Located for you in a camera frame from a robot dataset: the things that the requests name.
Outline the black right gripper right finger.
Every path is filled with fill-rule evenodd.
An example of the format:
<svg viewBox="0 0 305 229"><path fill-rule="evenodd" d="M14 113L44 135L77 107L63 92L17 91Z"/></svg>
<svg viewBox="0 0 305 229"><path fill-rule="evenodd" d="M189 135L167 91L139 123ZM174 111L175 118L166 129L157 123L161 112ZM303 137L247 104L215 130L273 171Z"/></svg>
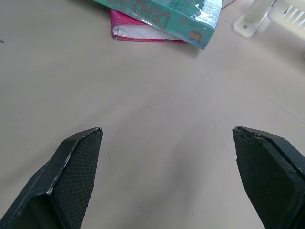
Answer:
<svg viewBox="0 0 305 229"><path fill-rule="evenodd" d="M305 229L305 156L285 138L233 129L243 187L265 229Z"/></svg>

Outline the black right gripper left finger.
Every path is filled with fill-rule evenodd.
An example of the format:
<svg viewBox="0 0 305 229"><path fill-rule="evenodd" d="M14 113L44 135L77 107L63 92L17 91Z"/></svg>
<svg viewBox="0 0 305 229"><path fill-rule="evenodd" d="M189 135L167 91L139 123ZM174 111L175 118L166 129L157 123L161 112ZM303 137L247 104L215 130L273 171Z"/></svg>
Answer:
<svg viewBox="0 0 305 229"><path fill-rule="evenodd" d="M80 229L92 195L103 131L61 142L0 219L0 229Z"/></svg>

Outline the white plastic rack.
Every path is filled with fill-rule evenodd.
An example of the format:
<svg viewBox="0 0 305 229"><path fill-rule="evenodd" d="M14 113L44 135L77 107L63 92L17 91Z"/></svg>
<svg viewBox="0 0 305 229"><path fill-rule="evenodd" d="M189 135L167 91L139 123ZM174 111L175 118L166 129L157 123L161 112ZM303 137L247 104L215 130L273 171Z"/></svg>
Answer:
<svg viewBox="0 0 305 229"><path fill-rule="evenodd" d="M265 18L305 41L305 0L254 0L233 30L250 38Z"/></svg>

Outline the pink paperback book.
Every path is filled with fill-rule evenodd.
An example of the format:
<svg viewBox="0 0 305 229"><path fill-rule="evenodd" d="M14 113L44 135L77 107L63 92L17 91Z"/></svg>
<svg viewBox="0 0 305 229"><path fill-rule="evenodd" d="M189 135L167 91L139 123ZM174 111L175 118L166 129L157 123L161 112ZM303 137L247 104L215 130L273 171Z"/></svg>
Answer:
<svg viewBox="0 0 305 229"><path fill-rule="evenodd" d="M184 43L179 38L169 35L151 25L133 19L116 10L109 9L111 35L120 41L135 42L176 42Z"/></svg>

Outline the teal paperback book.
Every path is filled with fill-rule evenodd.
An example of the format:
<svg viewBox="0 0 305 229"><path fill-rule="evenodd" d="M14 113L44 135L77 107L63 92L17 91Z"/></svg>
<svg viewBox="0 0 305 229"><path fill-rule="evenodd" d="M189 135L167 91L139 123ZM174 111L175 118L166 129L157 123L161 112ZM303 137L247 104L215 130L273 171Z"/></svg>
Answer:
<svg viewBox="0 0 305 229"><path fill-rule="evenodd" d="M223 0L92 0L200 49L210 41Z"/></svg>

